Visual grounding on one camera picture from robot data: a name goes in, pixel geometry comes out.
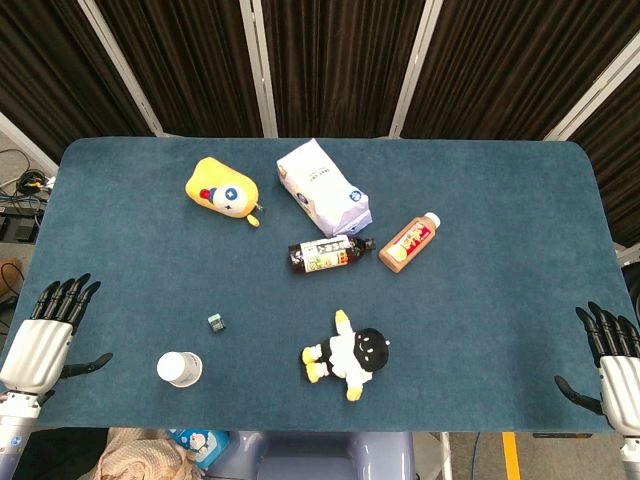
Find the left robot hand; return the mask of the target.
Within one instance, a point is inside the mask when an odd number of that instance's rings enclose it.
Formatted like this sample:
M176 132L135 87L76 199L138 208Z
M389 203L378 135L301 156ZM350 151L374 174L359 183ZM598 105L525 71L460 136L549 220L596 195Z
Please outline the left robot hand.
M100 286L85 273L64 282L55 281L41 292L30 317L17 330L1 368L1 383L10 399L22 396L41 406L54 395L59 380L93 373L113 358L108 352L88 363L66 362L86 309Z

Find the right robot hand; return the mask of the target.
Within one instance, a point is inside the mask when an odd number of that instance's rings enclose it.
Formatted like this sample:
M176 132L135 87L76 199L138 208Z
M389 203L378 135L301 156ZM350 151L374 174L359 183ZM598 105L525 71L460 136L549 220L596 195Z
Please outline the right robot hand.
M594 365L600 378L598 399L574 390L556 375L554 381L571 403L598 416L627 438L639 436L639 331L626 317L615 316L590 301L577 307Z

